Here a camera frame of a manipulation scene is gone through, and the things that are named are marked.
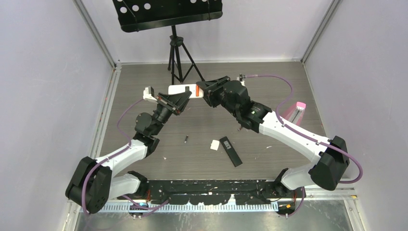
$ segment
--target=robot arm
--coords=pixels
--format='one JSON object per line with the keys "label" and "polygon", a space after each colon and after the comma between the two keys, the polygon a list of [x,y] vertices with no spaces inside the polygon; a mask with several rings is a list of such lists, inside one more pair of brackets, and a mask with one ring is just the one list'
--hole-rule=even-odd
{"label": "robot arm", "polygon": [[106,159],[107,161],[103,162],[92,173],[90,180],[85,185],[85,201],[89,213],[98,212],[112,198],[131,193],[144,196],[148,190],[148,185],[147,179],[143,175],[130,171],[121,177],[115,176],[130,164],[148,157],[155,151],[159,139],[154,136],[160,132],[172,114],[178,116],[184,111],[190,95],[191,92],[186,91],[173,95],[159,93],[155,97],[153,89],[147,87],[143,92],[143,98],[157,103],[157,108],[153,114],[141,113],[137,116],[136,135],[130,143],[96,159],[83,158],[71,178],[65,196],[80,205],[86,176],[97,163]]}
{"label": "robot arm", "polygon": [[292,190],[313,184],[326,190],[336,188],[348,167],[348,157],[326,148],[319,142],[331,144],[347,151],[343,139],[336,136],[330,140],[283,119],[284,124],[289,124],[290,127],[313,137],[318,142],[311,142],[290,131],[278,121],[276,113],[269,107],[251,101],[243,76],[232,81],[229,77],[223,77],[212,81],[197,82],[197,86],[204,92],[203,98],[209,106],[223,106],[242,127],[273,137],[308,158],[310,163],[307,165],[282,170],[273,185],[273,191],[276,195],[286,196]]}

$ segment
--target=metal frame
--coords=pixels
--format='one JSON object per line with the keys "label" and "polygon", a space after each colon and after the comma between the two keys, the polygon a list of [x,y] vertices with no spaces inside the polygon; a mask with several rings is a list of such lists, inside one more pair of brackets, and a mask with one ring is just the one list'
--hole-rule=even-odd
{"label": "metal frame", "polygon": [[315,35],[313,36],[311,42],[309,43],[309,46],[307,47],[305,54],[303,55],[302,59],[300,60],[303,64],[306,63],[309,55],[313,51],[313,49],[314,49],[316,43],[318,42],[321,34],[323,33],[326,26],[329,24],[333,14],[335,13],[337,7],[339,6],[339,4],[341,2],[342,2],[342,0],[332,0],[332,2],[330,4],[329,8],[327,9],[322,21],[320,22],[320,25],[319,25],[318,29],[315,32]]}
{"label": "metal frame", "polygon": [[93,20],[90,17],[87,9],[85,8],[84,3],[82,2],[82,0],[72,0],[72,1],[74,2],[75,6],[78,8],[79,13],[81,14],[82,18],[87,24],[91,34],[95,38],[96,43],[99,45],[100,49],[102,50],[109,64],[112,66],[112,68],[114,68],[116,66],[116,63],[113,60],[112,55],[109,53],[109,50],[105,42],[103,41],[102,36],[99,34],[95,24],[93,23]]}
{"label": "metal frame", "polygon": [[[96,127],[95,134],[93,136],[93,144],[89,157],[95,159],[99,157],[102,148],[102,142],[105,137],[106,127],[109,121],[109,115],[111,113],[112,104],[114,102],[117,84],[119,82],[119,77],[121,73],[122,65],[118,64],[114,71],[112,72],[110,81],[107,86],[105,101],[102,105],[102,111],[100,113],[101,117],[99,123]],[[61,230],[63,231],[74,231],[75,225],[77,223],[78,214],[81,207],[72,201],[68,201],[65,209],[65,221],[63,221]]]}
{"label": "metal frame", "polygon": [[358,201],[346,201],[344,200],[344,205],[347,210],[348,217],[350,218],[351,226],[354,231],[364,231],[364,223],[361,220],[360,212],[357,209],[356,204]]}
{"label": "metal frame", "polygon": [[95,138],[93,140],[92,149],[89,156],[93,159],[98,158],[101,149],[102,142],[105,137],[106,127],[108,126],[109,116],[111,114],[112,105],[115,98],[117,83],[119,82],[119,76],[121,73],[122,65],[118,64],[111,75],[111,79],[108,83],[105,101],[103,102],[101,118],[96,128]]}
{"label": "metal frame", "polygon": [[[198,60],[196,64],[218,64],[218,63],[284,63],[300,62],[300,59],[242,59],[242,60]],[[190,60],[180,61],[181,64],[191,64]],[[168,64],[168,61],[160,62],[133,62],[122,63],[122,65],[140,65],[140,64]]]}

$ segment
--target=gray wall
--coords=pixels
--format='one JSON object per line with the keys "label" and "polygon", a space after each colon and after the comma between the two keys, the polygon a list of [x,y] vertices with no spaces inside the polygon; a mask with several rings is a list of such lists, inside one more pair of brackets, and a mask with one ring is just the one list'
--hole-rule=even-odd
{"label": "gray wall", "polygon": [[55,231],[112,70],[72,1],[0,12],[0,229]]}
{"label": "gray wall", "polygon": [[363,165],[369,230],[408,226],[407,22],[406,0],[343,1],[306,63],[326,133]]}
{"label": "gray wall", "polygon": [[[168,62],[169,27],[126,33],[112,0],[83,1],[115,60]],[[220,19],[179,25],[177,32],[196,61],[300,60],[331,1],[223,0]]]}

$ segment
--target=gray wooden floor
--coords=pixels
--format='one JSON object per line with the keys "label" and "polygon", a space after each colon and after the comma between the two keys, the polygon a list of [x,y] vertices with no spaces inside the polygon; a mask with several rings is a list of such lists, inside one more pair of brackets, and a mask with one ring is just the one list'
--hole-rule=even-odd
{"label": "gray wooden floor", "polygon": [[[189,67],[183,64],[184,73]],[[243,74],[275,74],[289,79],[294,95],[282,112],[296,101],[306,103],[301,127],[324,135],[315,101],[299,62],[290,63],[217,63],[198,64],[203,77],[212,80],[223,76],[231,78]],[[192,70],[184,84],[199,81]],[[143,89],[152,86],[154,92],[167,93],[171,84],[166,64],[124,65],[117,86],[101,155],[106,155],[126,143],[117,131],[116,123],[123,111],[142,98]],[[246,80],[252,100],[268,105],[273,110],[289,94],[285,82],[273,78]],[[142,101],[123,118],[121,129],[133,137],[135,119],[141,112],[152,113],[154,103]],[[126,171],[137,171],[152,180],[176,179],[274,179],[286,167],[298,167],[308,160],[279,141],[253,131],[238,131],[239,124],[224,108],[209,107],[203,99],[192,99],[179,116],[172,115],[160,134],[160,143],[149,157],[130,165]],[[234,167],[222,146],[210,149],[212,140],[228,136],[243,164]]]}

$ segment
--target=cable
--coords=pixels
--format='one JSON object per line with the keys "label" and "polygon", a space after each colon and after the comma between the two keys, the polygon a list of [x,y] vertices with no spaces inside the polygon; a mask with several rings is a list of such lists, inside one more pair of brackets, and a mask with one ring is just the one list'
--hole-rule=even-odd
{"label": "cable", "polygon": [[302,191],[302,199],[301,199],[301,201],[300,201],[299,206],[294,210],[294,212],[291,213],[291,214],[288,214],[288,217],[289,217],[289,218],[290,218],[291,216],[293,216],[293,215],[300,209],[300,207],[302,207],[302,205],[303,205],[303,201],[304,201],[305,195],[306,195],[306,193],[305,193],[305,188],[302,187],[302,188],[300,188],[300,190]]}
{"label": "cable", "polygon": [[276,199],[276,200],[274,200],[274,201],[269,200],[269,202],[276,202],[276,201],[278,201],[278,200],[280,200],[280,199],[282,199],[282,197],[280,197],[280,198],[278,198],[278,199]]}
{"label": "cable", "polygon": [[293,87],[292,87],[292,84],[291,84],[288,80],[286,80],[286,79],[283,78],[283,77],[274,76],[274,75],[251,75],[251,76],[247,76],[247,78],[254,78],[254,77],[274,77],[274,78],[279,78],[279,79],[285,81],[285,82],[289,85],[289,87],[291,88],[291,93],[289,94],[289,96],[286,97],[286,99],[285,99],[284,101],[282,101],[281,103],[279,103],[278,106],[276,107],[276,117],[278,118],[278,121],[279,121],[282,125],[284,125],[287,129],[289,129],[290,131],[292,131],[292,132],[298,134],[299,136],[301,136],[301,137],[303,137],[303,138],[306,138],[306,139],[308,139],[308,140],[310,140],[310,141],[312,141],[312,142],[314,142],[314,143],[321,144],[321,145],[326,146],[326,147],[328,147],[328,148],[331,148],[331,149],[333,149],[333,150],[335,150],[335,151],[337,151],[337,152],[340,152],[341,154],[343,154],[343,155],[347,156],[349,159],[351,159],[351,160],[357,165],[358,170],[359,170],[358,176],[357,176],[354,180],[346,180],[346,181],[341,180],[341,181],[339,181],[339,183],[342,183],[342,184],[352,184],[352,183],[355,183],[355,182],[359,181],[359,180],[363,177],[363,168],[361,167],[361,164],[360,164],[352,155],[350,155],[349,153],[347,153],[347,152],[341,150],[340,148],[334,147],[333,145],[330,145],[330,144],[327,144],[327,143],[323,143],[323,142],[318,142],[318,140],[316,140],[316,139],[314,139],[314,138],[312,138],[312,137],[310,137],[310,136],[308,136],[308,135],[305,135],[305,134],[303,134],[303,133],[297,131],[296,129],[290,127],[290,126],[287,125],[287,124],[284,124],[284,122],[283,122],[281,116],[279,115],[279,108],[280,108],[282,105],[284,105],[284,104],[293,96]]}
{"label": "cable", "polygon": [[[132,145],[132,141],[130,140],[130,137],[129,137],[126,133],[124,133],[124,132],[119,128],[119,123],[120,123],[120,121],[122,120],[123,116],[124,116],[133,106],[137,105],[137,104],[140,103],[142,100],[143,100],[143,99],[141,99],[141,100],[137,101],[136,103],[132,104],[132,105],[131,105],[130,107],[128,107],[128,108],[124,111],[124,113],[120,116],[120,118],[119,118],[119,120],[118,120],[118,122],[117,122],[117,124],[116,124],[116,127],[117,127],[117,129],[119,130],[119,132],[127,138],[127,141],[128,141],[128,143],[129,143],[129,145],[126,146],[124,149],[120,150],[119,152],[113,154],[113,155],[110,156],[109,158],[112,159],[112,158],[114,158],[114,157],[116,157],[116,156],[122,154],[122,153],[125,152],[127,149],[129,149],[129,147]],[[105,163],[106,161],[108,161],[108,158],[103,159],[101,162],[97,163],[97,164],[89,171],[89,173],[88,173],[87,176],[85,177],[84,184],[83,184],[83,186],[82,186],[81,205],[82,205],[82,210],[84,211],[84,214],[85,214],[86,217],[89,216],[89,213],[88,213],[88,211],[87,211],[86,200],[85,200],[86,189],[87,189],[86,186],[87,186],[87,184],[88,184],[88,181],[89,181],[89,179],[90,179],[92,173],[93,173],[99,166],[101,166],[103,163]]]}

